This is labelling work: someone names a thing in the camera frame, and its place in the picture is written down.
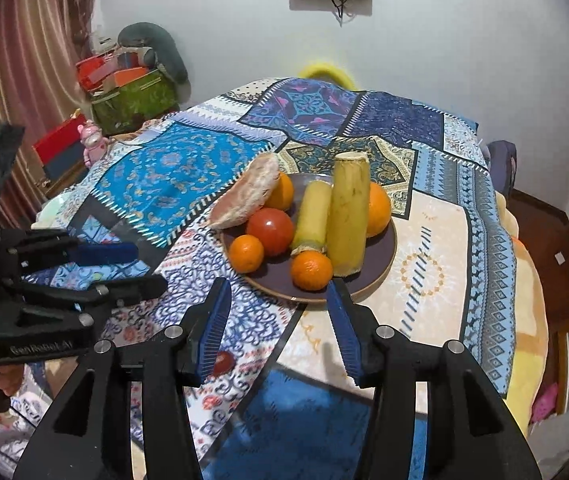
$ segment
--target bedspread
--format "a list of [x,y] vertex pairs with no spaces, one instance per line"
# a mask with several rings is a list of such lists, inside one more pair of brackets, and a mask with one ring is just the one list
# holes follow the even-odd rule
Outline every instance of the bedspread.
[[[107,323],[104,337],[123,345],[180,322],[215,277],[228,278],[233,301],[222,349],[236,365],[187,390],[204,477],[350,478],[372,391],[347,377],[327,313],[251,288],[229,266],[206,217],[258,153],[277,152],[287,173],[327,173],[336,153],[366,151],[372,179],[393,199],[397,253],[386,279],[360,303],[412,340],[463,341],[525,428],[543,371],[543,300],[533,264],[501,223],[476,131],[472,121],[385,92],[299,78],[256,81],[113,145],[65,203],[54,226],[94,242],[136,242],[139,261],[69,264],[31,279],[84,288],[162,273],[167,294],[120,309]],[[521,272],[522,262],[533,270]],[[520,346],[541,366],[519,365]],[[140,394],[134,384],[138,443]],[[27,409],[23,397],[14,403]],[[411,478],[424,470],[426,384],[418,384],[416,412]]]

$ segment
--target small red fruit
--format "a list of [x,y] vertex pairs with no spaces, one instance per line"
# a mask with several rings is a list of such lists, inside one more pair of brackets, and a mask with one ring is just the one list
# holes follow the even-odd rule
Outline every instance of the small red fruit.
[[291,218],[271,207],[256,211],[247,223],[247,234],[262,242],[267,256],[278,256],[286,251],[293,241],[294,230]]

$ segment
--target human hand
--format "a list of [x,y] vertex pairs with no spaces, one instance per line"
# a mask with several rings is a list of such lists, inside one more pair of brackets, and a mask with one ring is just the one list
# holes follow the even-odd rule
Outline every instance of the human hand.
[[15,395],[24,378],[24,365],[0,365],[0,389],[7,397]]

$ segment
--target mint green object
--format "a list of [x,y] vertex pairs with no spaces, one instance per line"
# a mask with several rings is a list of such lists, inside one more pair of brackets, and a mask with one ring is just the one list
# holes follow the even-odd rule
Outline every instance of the mint green object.
[[174,84],[160,70],[91,100],[95,121],[106,135],[134,132],[144,121],[178,109]]

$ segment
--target fruit plate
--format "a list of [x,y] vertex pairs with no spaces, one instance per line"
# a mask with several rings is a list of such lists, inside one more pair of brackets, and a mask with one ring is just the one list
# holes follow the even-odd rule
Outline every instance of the fruit plate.
[[[293,205],[287,213],[296,223],[299,205],[302,202],[304,190],[309,182],[313,180],[324,180],[331,182],[328,175],[317,175],[312,173],[292,173],[289,175],[293,183],[294,196]],[[225,229],[222,232],[222,244],[225,253],[233,240],[245,234],[246,224]],[[396,244],[395,225],[389,222],[387,228],[379,235],[369,238],[364,252],[364,264],[362,270],[344,279],[346,286],[351,292],[355,301],[362,299],[368,292],[372,292],[384,280],[391,269],[393,258],[395,257]],[[302,290],[293,285],[289,267],[291,265],[291,255],[287,251],[275,258],[265,258],[258,270],[243,277],[255,288],[266,292],[277,298],[302,303],[325,303],[327,288],[315,292]]]

